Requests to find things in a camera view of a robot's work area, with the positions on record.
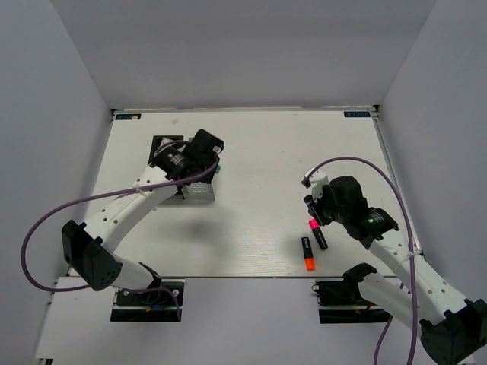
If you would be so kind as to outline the pink capped black highlighter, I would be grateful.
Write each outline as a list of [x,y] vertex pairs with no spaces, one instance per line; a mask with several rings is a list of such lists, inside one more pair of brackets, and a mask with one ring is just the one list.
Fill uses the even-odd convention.
[[309,220],[308,224],[310,226],[311,232],[314,235],[314,238],[317,241],[317,244],[320,247],[320,249],[323,251],[327,250],[328,244],[325,240],[325,237],[324,237],[323,232],[320,228],[320,225],[317,223],[317,221],[315,219]]

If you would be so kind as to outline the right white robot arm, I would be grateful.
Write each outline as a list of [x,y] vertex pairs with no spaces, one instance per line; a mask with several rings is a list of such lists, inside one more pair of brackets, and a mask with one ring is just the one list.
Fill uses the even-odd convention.
[[385,210],[368,205],[354,177],[329,180],[317,171],[304,186],[311,190],[304,202],[320,226],[341,224],[404,285],[399,289],[376,268],[361,263],[343,275],[343,292],[349,301],[377,304],[410,327],[437,364],[459,364],[486,345],[485,301],[469,300],[419,251],[411,252],[398,223]]

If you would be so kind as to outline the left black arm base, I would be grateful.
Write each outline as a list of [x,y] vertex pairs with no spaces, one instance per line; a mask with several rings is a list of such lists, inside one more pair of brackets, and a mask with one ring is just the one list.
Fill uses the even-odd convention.
[[131,294],[117,290],[110,314],[111,322],[179,322],[183,311],[184,280],[162,281],[168,289],[143,294]]

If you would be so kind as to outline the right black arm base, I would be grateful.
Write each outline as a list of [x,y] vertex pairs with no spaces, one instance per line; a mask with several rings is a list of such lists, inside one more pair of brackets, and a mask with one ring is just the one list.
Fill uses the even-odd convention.
[[342,281],[317,281],[316,294],[320,324],[386,323],[390,314],[376,304],[355,296]]

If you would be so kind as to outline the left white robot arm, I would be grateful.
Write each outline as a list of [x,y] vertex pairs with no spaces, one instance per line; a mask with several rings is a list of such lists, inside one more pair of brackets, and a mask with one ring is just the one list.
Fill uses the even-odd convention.
[[117,287],[134,291],[143,303],[161,294],[156,271],[115,251],[126,235],[159,204],[192,183],[211,183],[224,142],[200,129],[191,141],[166,140],[131,188],[95,215],[62,228],[65,260],[95,290]]

